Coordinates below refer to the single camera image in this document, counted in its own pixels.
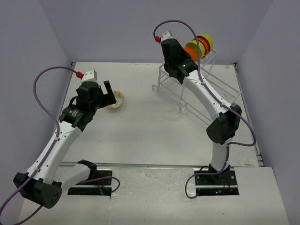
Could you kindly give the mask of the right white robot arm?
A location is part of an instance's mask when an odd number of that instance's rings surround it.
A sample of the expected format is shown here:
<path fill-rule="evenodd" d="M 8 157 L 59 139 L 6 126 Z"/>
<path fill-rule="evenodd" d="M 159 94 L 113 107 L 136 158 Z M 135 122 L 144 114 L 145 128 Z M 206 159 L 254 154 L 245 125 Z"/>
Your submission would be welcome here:
<path fill-rule="evenodd" d="M 206 128 L 207 136 L 213 143 L 209 179 L 214 184 L 220 184 L 226 178 L 224 171 L 230 166 L 229 143 L 239 128 L 241 107 L 221 98 L 176 39 L 161 41 L 161 47 L 165 71 L 196 96 L 212 119 Z"/>

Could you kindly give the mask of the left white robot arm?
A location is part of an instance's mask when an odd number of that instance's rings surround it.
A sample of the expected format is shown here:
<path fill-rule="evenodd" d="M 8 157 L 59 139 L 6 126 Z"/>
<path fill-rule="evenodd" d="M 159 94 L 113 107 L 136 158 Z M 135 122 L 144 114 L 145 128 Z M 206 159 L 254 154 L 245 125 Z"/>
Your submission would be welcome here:
<path fill-rule="evenodd" d="M 78 161 L 63 175 L 58 175 L 57 170 L 96 111 L 116 103 L 109 81 L 104 81 L 104 86 L 106 94 L 97 82 L 82 82 L 78 87 L 77 96 L 71 98 L 59 117 L 59 130 L 54 132 L 39 158 L 26 173 L 15 175 L 14 184 L 22 197 L 50 209 L 61 194 L 72 186 L 78 183 L 93 184 L 97 180 L 97 166 L 87 160 Z"/>

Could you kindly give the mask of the orange bowl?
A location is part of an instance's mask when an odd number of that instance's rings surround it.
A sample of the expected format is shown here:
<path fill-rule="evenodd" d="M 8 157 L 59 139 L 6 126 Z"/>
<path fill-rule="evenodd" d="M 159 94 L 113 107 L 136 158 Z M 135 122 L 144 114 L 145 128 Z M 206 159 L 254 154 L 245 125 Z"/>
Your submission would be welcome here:
<path fill-rule="evenodd" d="M 203 58 L 210 50 L 210 43 L 204 36 L 197 36 L 197 40 L 200 46 L 200 56 Z M 194 51 L 198 55 L 198 45 L 196 39 L 194 38 L 191 43 L 193 44 Z"/>
<path fill-rule="evenodd" d="M 198 53 L 196 49 L 190 47 L 184 47 L 184 50 L 190 55 L 191 59 L 194 62 L 198 61 Z"/>

